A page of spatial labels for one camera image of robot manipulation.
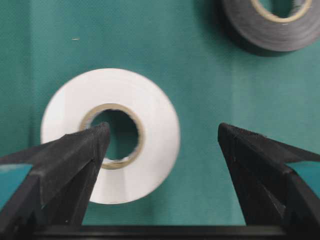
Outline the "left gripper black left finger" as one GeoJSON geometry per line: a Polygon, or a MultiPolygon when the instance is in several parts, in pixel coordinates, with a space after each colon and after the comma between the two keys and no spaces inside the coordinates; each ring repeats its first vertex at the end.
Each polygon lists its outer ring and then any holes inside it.
{"type": "Polygon", "coordinates": [[[1,239],[28,240],[39,226],[81,225],[109,143],[103,122],[2,156],[3,173],[31,168],[1,208],[1,239]]]}

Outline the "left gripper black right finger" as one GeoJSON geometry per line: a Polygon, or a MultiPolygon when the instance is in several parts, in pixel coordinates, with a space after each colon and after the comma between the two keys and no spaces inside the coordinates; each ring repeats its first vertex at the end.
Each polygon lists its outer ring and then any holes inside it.
{"type": "Polygon", "coordinates": [[[319,154],[228,123],[219,124],[217,140],[247,225],[319,239],[319,154]]]}

